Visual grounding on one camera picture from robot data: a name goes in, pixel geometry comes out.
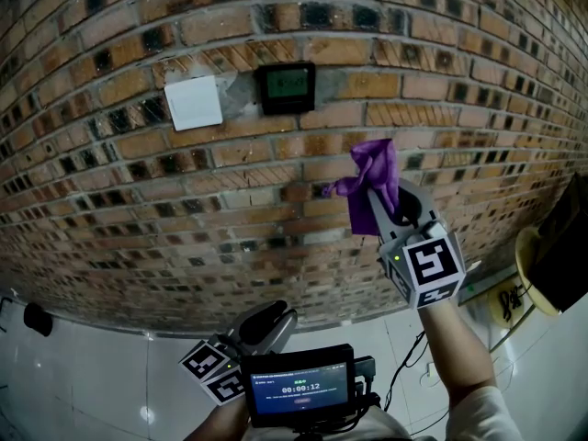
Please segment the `white floor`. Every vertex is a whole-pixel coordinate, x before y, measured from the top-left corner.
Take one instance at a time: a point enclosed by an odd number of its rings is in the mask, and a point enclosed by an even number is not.
[[[470,318],[475,310],[464,315],[482,341],[498,341],[497,331]],[[0,325],[7,329],[0,333],[0,387],[7,386],[0,389],[0,436],[25,441],[181,441],[212,408],[177,365],[197,340],[121,334],[60,320],[51,336],[43,338],[24,326],[22,312],[20,305],[5,305],[0,315]],[[383,399],[397,364],[420,331],[417,314],[403,311],[296,334],[287,351],[349,343],[356,357],[376,358],[375,391]],[[557,319],[535,311],[492,359],[524,438],[565,440],[588,411],[588,296]],[[419,363],[402,371],[394,388],[390,413],[409,433],[447,410],[443,386],[424,376],[431,361],[427,350]],[[445,439],[446,420],[423,434]]]

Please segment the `thermostat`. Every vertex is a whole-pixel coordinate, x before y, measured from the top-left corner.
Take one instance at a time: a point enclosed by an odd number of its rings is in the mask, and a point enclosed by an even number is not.
[[[316,70],[311,62],[263,65],[255,71],[265,115],[314,110]]]

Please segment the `display screen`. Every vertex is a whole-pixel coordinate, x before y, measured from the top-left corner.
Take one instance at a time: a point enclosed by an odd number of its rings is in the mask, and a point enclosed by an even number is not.
[[[347,403],[347,364],[251,375],[260,414],[291,413]]]
[[[270,98],[306,95],[308,87],[307,69],[272,71],[267,73],[267,95]]]

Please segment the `white light switch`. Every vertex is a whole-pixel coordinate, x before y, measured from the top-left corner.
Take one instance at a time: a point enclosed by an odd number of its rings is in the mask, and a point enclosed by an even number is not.
[[[167,85],[165,96],[176,130],[222,123],[221,103],[214,75]]]

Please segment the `sleeve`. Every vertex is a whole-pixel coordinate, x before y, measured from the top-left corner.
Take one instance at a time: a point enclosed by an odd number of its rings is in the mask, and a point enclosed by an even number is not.
[[[501,392],[495,387],[473,391],[449,414],[449,441],[523,441]]]

